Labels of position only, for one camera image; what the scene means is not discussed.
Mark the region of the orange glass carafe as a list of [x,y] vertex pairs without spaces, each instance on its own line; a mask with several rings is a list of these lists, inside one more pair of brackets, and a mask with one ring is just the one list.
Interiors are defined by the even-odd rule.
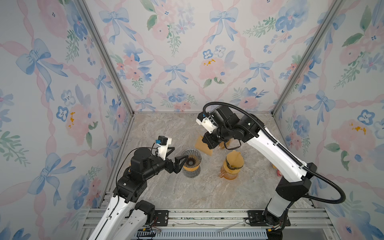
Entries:
[[227,180],[234,180],[238,177],[239,173],[235,173],[235,174],[231,174],[227,171],[225,171],[225,169],[221,169],[221,172],[219,174],[219,177],[220,178],[225,178]]

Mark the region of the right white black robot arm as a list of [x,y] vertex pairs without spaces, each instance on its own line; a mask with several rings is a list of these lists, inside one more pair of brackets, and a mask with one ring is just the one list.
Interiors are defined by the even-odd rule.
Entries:
[[296,159],[265,127],[255,115],[247,112],[239,118],[232,110],[233,106],[220,103],[210,113],[201,112],[197,123],[206,129],[203,143],[209,149],[220,143],[238,140],[260,152],[282,174],[276,192],[261,214],[261,218],[249,221],[250,224],[262,226],[282,226],[287,219],[289,208],[298,199],[308,193],[313,174],[306,171],[305,162]]

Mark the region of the clear grey glass dripper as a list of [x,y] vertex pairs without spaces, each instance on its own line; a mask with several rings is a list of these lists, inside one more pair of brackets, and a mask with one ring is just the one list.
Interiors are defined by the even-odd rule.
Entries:
[[200,166],[202,161],[202,156],[200,152],[196,149],[187,149],[182,152],[182,155],[188,155],[189,158],[184,164],[184,168],[187,169],[196,169]]

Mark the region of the orange coffee filter packet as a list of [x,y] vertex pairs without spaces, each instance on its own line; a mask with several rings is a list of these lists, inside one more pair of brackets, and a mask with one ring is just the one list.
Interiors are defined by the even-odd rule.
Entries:
[[229,148],[230,145],[231,145],[231,141],[232,141],[232,140],[228,140],[227,142],[221,142],[221,143],[219,144],[220,149]]

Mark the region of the clear grey glass pitcher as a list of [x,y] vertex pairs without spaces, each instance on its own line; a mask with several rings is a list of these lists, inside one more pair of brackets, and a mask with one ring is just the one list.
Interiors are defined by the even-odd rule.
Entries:
[[187,170],[183,170],[183,174],[187,177],[187,178],[195,178],[197,177],[201,172],[201,168],[197,168],[196,170],[190,172],[190,171],[187,171]]

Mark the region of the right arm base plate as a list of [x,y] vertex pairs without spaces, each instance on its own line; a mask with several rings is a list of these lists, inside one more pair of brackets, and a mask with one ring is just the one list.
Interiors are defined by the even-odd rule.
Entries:
[[276,217],[272,213],[265,210],[249,210],[247,211],[246,223],[252,227],[289,227],[291,222],[288,217],[288,209],[286,209],[280,217]]

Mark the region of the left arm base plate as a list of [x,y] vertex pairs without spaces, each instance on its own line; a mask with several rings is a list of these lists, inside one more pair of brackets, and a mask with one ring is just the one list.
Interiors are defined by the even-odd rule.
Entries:
[[151,210],[147,215],[146,225],[155,227],[167,227],[169,222],[169,210]]

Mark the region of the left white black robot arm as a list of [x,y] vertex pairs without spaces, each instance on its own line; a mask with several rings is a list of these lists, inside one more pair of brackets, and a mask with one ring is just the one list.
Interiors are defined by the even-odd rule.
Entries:
[[168,155],[174,147],[160,154],[152,154],[152,148],[140,147],[132,150],[131,165],[122,177],[116,180],[116,187],[108,207],[89,237],[90,240],[131,240],[144,226],[150,226],[155,217],[155,206],[147,201],[138,201],[147,188],[147,181],[165,170],[178,174],[187,155],[175,157],[172,161]]

